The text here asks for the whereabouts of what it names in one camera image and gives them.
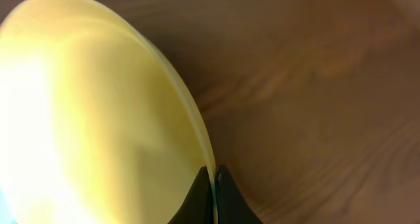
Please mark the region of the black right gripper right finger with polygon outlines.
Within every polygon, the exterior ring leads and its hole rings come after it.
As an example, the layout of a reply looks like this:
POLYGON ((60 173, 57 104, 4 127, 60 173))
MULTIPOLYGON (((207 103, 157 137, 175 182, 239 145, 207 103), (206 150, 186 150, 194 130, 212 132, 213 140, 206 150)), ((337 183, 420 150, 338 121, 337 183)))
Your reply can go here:
POLYGON ((242 196, 226 166, 219 166, 216 178, 220 224, 263 224, 242 196))

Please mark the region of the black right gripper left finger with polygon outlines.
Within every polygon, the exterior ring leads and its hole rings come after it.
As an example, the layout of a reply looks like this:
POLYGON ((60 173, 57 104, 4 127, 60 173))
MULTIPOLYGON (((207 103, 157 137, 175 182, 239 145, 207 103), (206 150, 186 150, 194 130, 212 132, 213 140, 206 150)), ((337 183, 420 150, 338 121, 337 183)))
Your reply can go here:
POLYGON ((214 224, 213 193, 208 170, 201 167, 176 214, 169 224, 214 224))

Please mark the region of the yellow plate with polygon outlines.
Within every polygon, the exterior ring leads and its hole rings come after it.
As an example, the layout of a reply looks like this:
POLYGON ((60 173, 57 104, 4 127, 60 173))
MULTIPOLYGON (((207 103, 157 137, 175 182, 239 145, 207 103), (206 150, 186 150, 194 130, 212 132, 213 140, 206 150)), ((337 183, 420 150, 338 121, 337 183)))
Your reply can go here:
POLYGON ((1 190, 17 223, 168 223, 199 170, 200 112, 164 55, 94 0, 1 24, 1 190))

